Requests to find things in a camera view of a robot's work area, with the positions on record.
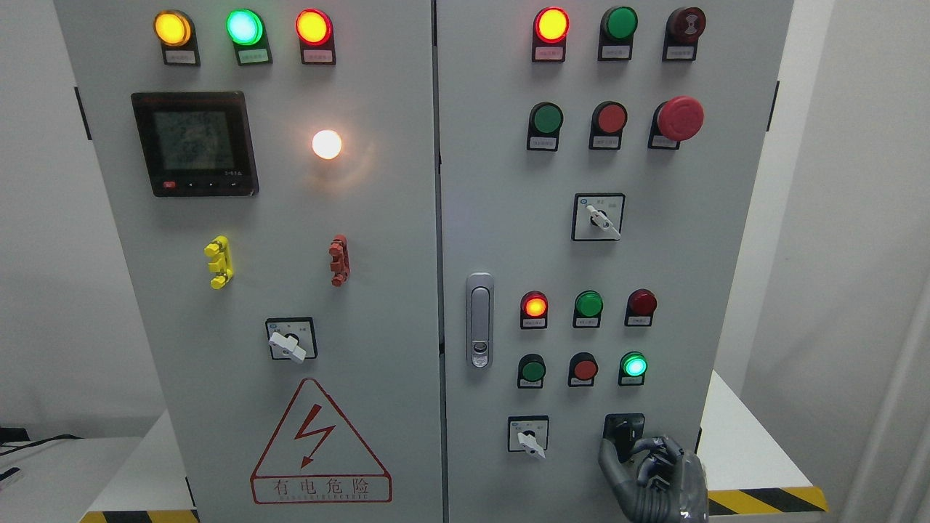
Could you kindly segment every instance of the gray metal panel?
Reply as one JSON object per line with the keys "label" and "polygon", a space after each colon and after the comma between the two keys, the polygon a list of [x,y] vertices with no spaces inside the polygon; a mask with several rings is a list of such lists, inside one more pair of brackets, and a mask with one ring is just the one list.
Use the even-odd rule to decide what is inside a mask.
{"label": "gray metal panel", "polygon": [[[692,447],[769,115],[791,1],[707,0],[697,61],[660,61],[666,19],[681,5],[631,4],[632,61],[596,60],[614,3],[571,0],[565,63],[531,63],[540,2],[441,0],[439,103],[447,355],[449,515],[468,521],[616,521],[596,458],[604,416],[642,412],[648,434]],[[698,98],[704,128],[679,151],[650,151],[656,107]],[[630,116],[618,152],[589,151],[591,112],[607,100]],[[557,153],[525,150],[540,101],[565,112]],[[618,242],[573,243],[574,193],[626,195]],[[495,278],[496,353],[475,369],[464,350],[465,278]],[[600,329],[572,329],[575,297],[604,296]],[[654,326],[623,327],[628,296],[658,297]],[[549,328],[520,330],[521,297],[546,293]],[[642,387],[617,387],[620,358],[643,352]],[[566,386],[569,358],[595,355],[592,388]],[[546,359],[541,390],[518,390],[517,363]],[[507,451],[507,417],[550,417],[547,460]]]}
{"label": "gray metal panel", "polygon": [[[247,67],[225,33],[235,2],[56,4],[201,518],[439,520],[430,2],[313,4],[335,23],[335,67],[300,64],[294,19],[308,6],[296,0],[249,4],[274,64]],[[202,67],[162,63],[152,23],[165,8],[192,17]],[[153,197],[129,95],[157,90],[245,92],[260,194]],[[309,147],[327,127],[345,141],[330,164]],[[202,252],[218,234],[236,269],[220,291]],[[351,253],[342,288],[329,283],[335,234]],[[319,357],[271,361],[265,318],[303,315],[314,318]],[[253,503],[249,477],[306,377],[391,473],[392,503]]]}

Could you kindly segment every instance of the white wall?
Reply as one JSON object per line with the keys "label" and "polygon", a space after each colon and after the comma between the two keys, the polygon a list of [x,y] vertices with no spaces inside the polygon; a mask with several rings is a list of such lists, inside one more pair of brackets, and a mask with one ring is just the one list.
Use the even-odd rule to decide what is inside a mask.
{"label": "white wall", "polygon": [[834,0],[794,0],[772,124],[765,135],[714,369],[737,394],[750,362]]}
{"label": "white wall", "polygon": [[887,520],[930,408],[928,20],[925,0],[836,4],[742,388],[832,521]]}
{"label": "white wall", "polygon": [[0,0],[0,425],[144,435],[164,410],[51,0]]}

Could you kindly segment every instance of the meter display screen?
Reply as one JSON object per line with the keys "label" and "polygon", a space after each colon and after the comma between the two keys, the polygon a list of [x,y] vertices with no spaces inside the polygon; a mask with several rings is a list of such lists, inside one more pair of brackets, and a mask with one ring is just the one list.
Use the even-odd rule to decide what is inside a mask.
{"label": "meter display screen", "polygon": [[154,195],[259,191],[242,92],[134,93],[132,108]]}
{"label": "meter display screen", "polygon": [[235,167],[225,113],[158,112],[154,117],[165,169]]}

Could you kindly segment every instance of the robotic hand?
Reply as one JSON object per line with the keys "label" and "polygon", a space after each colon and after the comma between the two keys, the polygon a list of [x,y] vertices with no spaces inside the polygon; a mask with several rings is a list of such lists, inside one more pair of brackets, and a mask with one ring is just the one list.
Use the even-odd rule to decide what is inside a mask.
{"label": "robotic hand", "polygon": [[[649,454],[634,479],[623,463],[644,450]],[[598,463],[631,523],[707,523],[704,468],[694,452],[682,449],[674,439],[644,437],[630,447],[617,432],[605,430]]]}

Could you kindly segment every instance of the green indicator light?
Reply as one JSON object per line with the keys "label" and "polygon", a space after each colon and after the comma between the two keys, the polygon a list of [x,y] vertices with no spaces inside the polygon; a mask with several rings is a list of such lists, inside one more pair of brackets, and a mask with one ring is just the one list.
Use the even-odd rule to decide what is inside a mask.
{"label": "green indicator light", "polygon": [[531,361],[520,369],[520,373],[523,375],[524,380],[538,382],[546,375],[546,366],[537,361]]}
{"label": "green indicator light", "polygon": [[623,40],[632,36],[638,23],[636,11],[629,7],[614,7],[604,17],[604,31],[614,40]]}
{"label": "green indicator light", "polygon": [[240,46],[254,46],[261,40],[264,26],[259,15],[248,9],[236,9],[226,18],[226,32]]}
{"label": "green indicator light", "polygon": [[604,310],[604,300],[593,290],[586,290],[575,298],[575,310],[584,317],[595,317]]}
{"label": "green indicator light", "polygon": [[645,374],[645,370],[649,368],[649,365],[645,362],[645,356],[640,353],[629,353],[623,356],[620,365],[623,367],[623,373],[633,378],[642,376]]}
{"label": "green indicator light", "polygon": [[562,111],[547,103],[533,113],[533,127],[541,133],[550,134],[562,126]]}

